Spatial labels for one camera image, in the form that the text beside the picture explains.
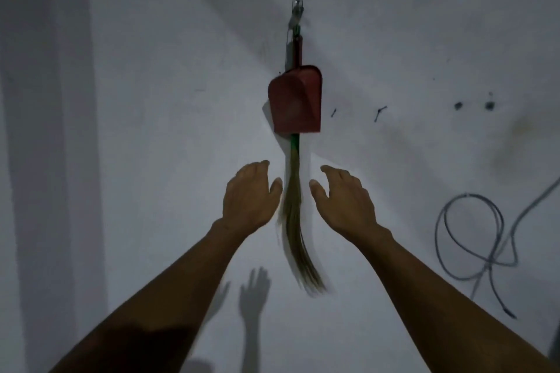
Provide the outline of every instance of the dark mark on wall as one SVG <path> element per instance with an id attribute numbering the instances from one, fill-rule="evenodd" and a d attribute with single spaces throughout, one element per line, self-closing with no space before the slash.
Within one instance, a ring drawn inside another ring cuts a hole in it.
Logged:
<path id="1" fill-rule="evenodd" d="M 383 108 L 377 109 L 377 115 L 375 115 L 375 121 L 374 122 L 377 122 L 377 118 L 379 118 L 379 114 L 382 113 L 385 109 L 387 109 L 387 106 L 383 106 Z"/>

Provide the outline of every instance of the broom bristles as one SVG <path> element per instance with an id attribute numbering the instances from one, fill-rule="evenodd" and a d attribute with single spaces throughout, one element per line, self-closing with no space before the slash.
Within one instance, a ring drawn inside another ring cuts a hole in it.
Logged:
<path id="1" fill-rule="evenodd" d="M 303 235 L 301 234 L 301 184 L 298 134 L 292 136 L 290 146 L 290 179 L 288 181 L 283 207 L 288 245 L 290 246 L 290 252 L 296 262 L 296 267 L 304 280 L 304 284 L 313 290 L 323 291 L 325 290 L 325 285 L 309 257 Z"/>

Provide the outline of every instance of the person's right hand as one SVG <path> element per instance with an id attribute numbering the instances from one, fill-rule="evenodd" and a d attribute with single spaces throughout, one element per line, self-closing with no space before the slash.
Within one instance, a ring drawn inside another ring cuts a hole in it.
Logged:
<path id="1" fill-rule="evenodd" d="M 370 237 L 391 235 L 377 224 L 374 204 L 358 178 L 328 165 L 323 165 L 321 171 L 329 180 L 329 196 L 316 180 L 309 182 L 309 188 L 319 214 L 334 231 L 355 244 Z"/>

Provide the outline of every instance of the black cable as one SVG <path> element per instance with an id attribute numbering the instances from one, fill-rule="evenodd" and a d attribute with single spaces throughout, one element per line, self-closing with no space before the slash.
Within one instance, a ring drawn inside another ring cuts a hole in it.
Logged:
<path id="1" fill-rule="evenodd" d="M 560 184 L 560 177 L 557 178 L 556 181 L 554 183 L 552 183 L 549 187 L 547 187 L 547 189 L 544 192 L 542 192 L 541 195 L 539 197 L 537 197 L 537 199 L 533 200 L 528 205 L 528 207 L 526 207 L 521 212 L 521 214 L 519 214 L 517 216 L 514 223 L 511 225 L 510 231 L 507 235 L 504 235 L 504 233 L 503 233 L 504 223 L 503 223 L 502 212 L 496 206 L 496 204 L 492 200 L 488 199 L 487 197 L 482 196 L 482 195 L 477 194 L 477 193 L 464 193 L 464 194 L 455 196 L 453 199 L 451 199 L 449 202 L 447 202 L 445 204 L 445 206 L 442 208 L 442 210 L 440 211 L 440 214 L 437 217 L 436 228 L 435 228 L 435 233 L 434 233 L 437 259 L 440 262 L 444 271 L 450 277 L 452 277 L 456 280 L 461 280 L 463 282 L 467 282 L 467 281 L 470 281 L 470 280 L 476 280 L 476 282 L 474 284 L 474 287 L 472 288 L 472 293 L 471 293 L 471 296 L 470 296 L 471 299 L 474 298 L 474 294 L 477 291 L 478 285 L 480 284 L 480 280 L 482 280 L 482 277 L 484 276 L 485 272 L 488 271 L 488 278 L 490 280 L 490 286 L 492 287 L 492 291 L 494 292 L 494 295 L 496 296 L 496 299 L 500 303 L 500 306 L 502 307 L 503 311 L 506 314 L 508 314 L 508 316 L 510 316 L 511 318 L 513 318 L 513 319 L 517 318 L 517 317 L 515 317 L 514 313 L 512 313 L 508 309 L 508 307 L 506 307 L 506 305 L 503 303 L 502 299 L 500 298 L 500 295 L 498 294 L 498 291 L 496 290 L 496 286 L 494 285 L 494 276 L 493 276 L 494 274 L 493 274 L 492 267 L 495 266 L 495 265 L 500 265 L 501 267 L 517 267 L 517 265 L 519 263 L 519 258 L 517 257 L 517 247 L 515 245 L 515 233 L 517 233 L 517 227 L 519 226 L 519 223 L 523 220 L 523 218 L 525 218 L 525 216 L 533 208 L 535 208 L 539 203 L 541 203 L 544 199 L 546 199 L 550 195 L 550 193 L 552 193 L 555 190 L 555 188 L 558 187 L 559 184 Z M 455 238 L 455 236 L 453 235 L 452 231 L 449 228 L 449 224 L 447 223 L 447 213 L 449 211 L 449 208 L 451 208 L 451 206 L 455 202 L 457 202 L 458 200 L 467 199 L 467 198 L 475 198 L 475 199 L 478 199 L 478 200 L 482 201 L 484 204 L 486 204 L 486 206 L 488 206 L 490 208 L 490 210 L 492 211 L 492 214 L 494 214 L 494 220 L 496 221 L 496 238 L 494 239 L 492 249 L 490 250 L 490 253 L 488 254 L 488 256 L 483 256 L 483 255 L 477 254 L 476 252 L 470 250 L 465 245 L 463 245 L 461 242 L 459 242 Z M 447 234 L 449 234 L 449 236 L 451 237 L 453 242 L 455 242 L 461 249 L 463 249 L 468 254 L 470 254 L 472 256 L 475 256 L 476 258 L 479 258 L 482 261 L 484 261 L 484 266 L 477 273 L 471 274 L 470 276 L 457 276 L 456 274 L 453 274 L 451 271 L 449 271 L 447 269 L 447 267 L 445 266 L 444 261 L 441 258 L 440 247 L 439 247 L 439 244 L 438 244 L 438 229 L 439 229 L 442 217 L 444 219 L 445 230 L 447 230 Z M 514 255 L 514 260 L 512 262 L 498 261 L 498 257 L 503 253 L 503 251 L 506 249 L 506 246 L 510 242 L 511 242 L 511 250 L 512 250 L 512 253 Z"/>

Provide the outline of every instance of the person's left hand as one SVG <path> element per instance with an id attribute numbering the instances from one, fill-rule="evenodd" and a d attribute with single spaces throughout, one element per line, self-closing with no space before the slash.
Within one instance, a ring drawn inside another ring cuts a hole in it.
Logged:
<path id="1" fill-rule="evenodd" d="M 268 188 L 270 162 L 254 162 L 241 168 L 227 184 L 221 223 L 248 236 L 270 221 L 282 196 L 282 179 Z"/>

